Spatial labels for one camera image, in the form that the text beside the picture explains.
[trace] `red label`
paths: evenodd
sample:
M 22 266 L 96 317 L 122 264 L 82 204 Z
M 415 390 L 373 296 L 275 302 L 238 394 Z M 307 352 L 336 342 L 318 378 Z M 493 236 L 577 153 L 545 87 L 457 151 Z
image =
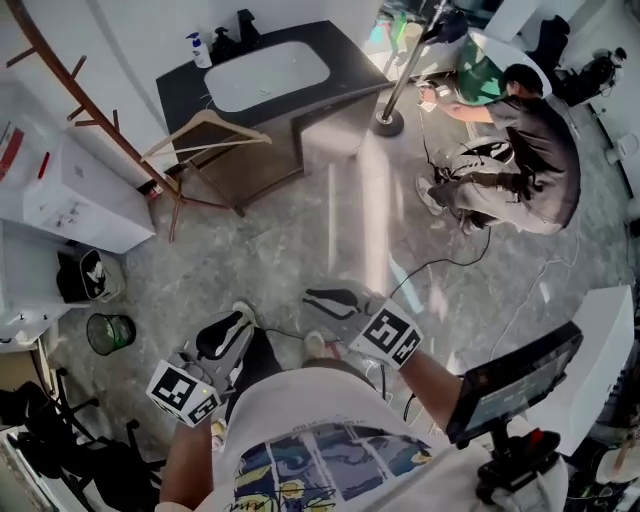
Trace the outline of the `red label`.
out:
M 9 172 L 9 168 L 15 160 L 18 150 L 20 149 L 20 145 L 22 144 L 22 139 L 24 139 L 24 133 L 16 128 L 13 131 L 11 139 L 9 139 L 7 149 L 2 155 L 2 158 L 0 158 L 0 181 L 2 181 L 7 175 L 7 172 Z

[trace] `shoe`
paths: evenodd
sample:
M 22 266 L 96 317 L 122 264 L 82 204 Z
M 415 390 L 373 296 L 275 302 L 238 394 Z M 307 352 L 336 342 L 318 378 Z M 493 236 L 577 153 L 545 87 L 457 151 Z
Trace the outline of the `shoe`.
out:
M 325 350 L 324 338 L 318 331 L 311 331 L 304 337 L 304 361 L 325 357 Z
M 465 235 L 473 235 L 478 231 L 482 231 L 482 228 L 476 225 L 476 223 L 473 222 L 470 218 L 467 217 L 466 219 L 464 219 L 464 221 L 462 221 L 462 232 Z
M 426 178 L 422 176 L 416 178 L 416 192 L 418 192 L 420 200 L 425 204 L 431 215 L 438 216 L 445 211 L 446 208 L 439 205 L 437 201 L 428 194 L 431 187 L 433 187 L 433 185 L 429 183 Z
M 246 302 L 242 302 L 240 300 L 234 302 L 233 306 L 231 306 L 231 310 L 242 313 L 242 316 L 244 316 L 249 323 L 253 324 L 255 327 L 258 327 L 256 314 L 253 312 L 253 309 L 251 309 L 251 306 L 249 306 L 249 304 L 247 304 Z

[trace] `wooden coat rack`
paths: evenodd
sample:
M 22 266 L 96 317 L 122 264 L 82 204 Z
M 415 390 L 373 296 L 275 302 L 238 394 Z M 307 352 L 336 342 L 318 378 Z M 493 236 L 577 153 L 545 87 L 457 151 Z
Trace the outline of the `wooden coat rack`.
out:
M 182 205 L 193 204 L 199 206 L 207 206 L 211 208 L 216 208 L 219 210 L 230 210 L 234 209 L 229 201 L 226 200 L 224 195 L 220 194 L 219 190 L 215 190 L 218 195 L 223 199 L 225 204 L 218 203 L 210 203 L 208 201 L 201 201 L 199 199 L 194 199 L 190 197 L 185 197 L 182 195 L 182 187 L 180 183 L 178 183 L 177 190 L 174 189 L 169 183 L 167 183 L 164 178 L 146 161 L 142 161 L 142 155 L 131 145 L 131 143 L 120 133 L 120 124 L 118 120 L 118 111 L 113 111 L 113 121 L 109 120 L 102 111 L 96 106 L 96 104 L 89 98 L 89 96 L 84 92 L 80 84 L 76 82 L 76 77 L 78 73 L 82 69 L 83 64 L 87 60 L 86 55 L 80 57 L 78 63 L 73 68 L 71 73 L 67 70 L 67 68 L 60 62 L 58 56 L 55 54 L 49 43 L 44 38 L 37 25 L 34 23 L 33 19 L 29 15 L 29 12 L 25 8 L 22 0 L 4 0 L 11 14 L 15 18 L 16 22 L 22 29 L 27 40 L 31 43 L 31 48 L 23 51 L 19 55 L 16 55 L 14 58 L 7 61 L 7 68 L 14 66 L 21 60 L 26 57 L 37 53 L 40 58 L 44 61 L 47 67 L 51 70 L 51 72 L 56 76 L 56 78 L 60 81 L 60 83 L 69 91 L 69 93 L 75 98 L 75 100 L 79 103 L 79 106 L 76 110 L 71 112 L 67 116 L 67 120 L 69 122 L 73 121 L 76 117 L 78 117 L 82 112 L 87 112 L 91 116 L 91 119 L 86 121 L 76 121 L 75 126 L 100 126 L 113 141 L 120 146 L 120 148 L 131 157 L 131 159 L 136 162 L 140 168 L 147 173 L 153 181 L 155 181 L 160 188 L 171 196 L 171 199 L 175 201 L 173 220 L 171 222 L 171 231 L 169 234 L 169 241 L 173 242 L 175 236 L 176 229 L 176 221 L 177 216 L 180 211 L 180 207 Z

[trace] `wooden hanger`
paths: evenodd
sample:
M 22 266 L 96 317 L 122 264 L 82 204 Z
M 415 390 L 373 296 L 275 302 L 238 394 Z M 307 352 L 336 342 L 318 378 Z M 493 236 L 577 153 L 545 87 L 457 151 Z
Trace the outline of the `wooden hanger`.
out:
M 185 133 L 190 130 L 193 130 L 196 126 L 201 125 L 202 123 L 210 123 L 216 126 L 220 126 L 221 128 L 226 128 L 229 131 L 239 133 L 241 135 L 245 135 L 249 137 L 249 140 L 239 140 L 235 142 L 219 142 L 217 144 L 206 144 L 204 146 L 194 146 L 191 148 L 178 149 L 175 151 L 163 151 L 162 153 L 158 153 L 163 147 L 165 147 L 170 142 L 173 142 L 178 137 L 182 137 Z M 191 120 L 185 124 L 182 128 L 180 128 L 177 132 L 172 133 L 166 139 L 161 140 L 155 146 L 153 146 L 149 151 L 147 151 L 142 158 L 141 162 L 146 162 L 149 158 L 154 156 L 162 156 L 162 155 L 171 155 L 175 153 L 185 153 L 187 151 L 198 151 L 202 149 L 209 148 L 219 148 L 224 146 L 236 146 L 241 144 L 255 144 L 259 142 L 264 142 L 267 144 L 273 144 L 271 137 L 264 133 L 260 133 L 256 130 L 252 130 L 250 128 L 244 128 L 243 126 L 238 126 L 237 124 L 230 123 L 222 119 L 218 114 L 216 114 L 213 110 L 205 109 L 198 112 L 195 116 L 191 118 Z

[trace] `gray shirt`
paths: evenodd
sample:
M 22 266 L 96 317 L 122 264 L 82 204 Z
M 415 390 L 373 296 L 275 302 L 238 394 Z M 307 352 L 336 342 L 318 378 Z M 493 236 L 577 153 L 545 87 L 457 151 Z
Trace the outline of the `gray shirt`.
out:
M 541 98 L 510 96 L 487 109 L 506 128 L 526 177 L 522 202 L 538 218 L 567 226 L 580 199 L 580 159 L 567 123 Z

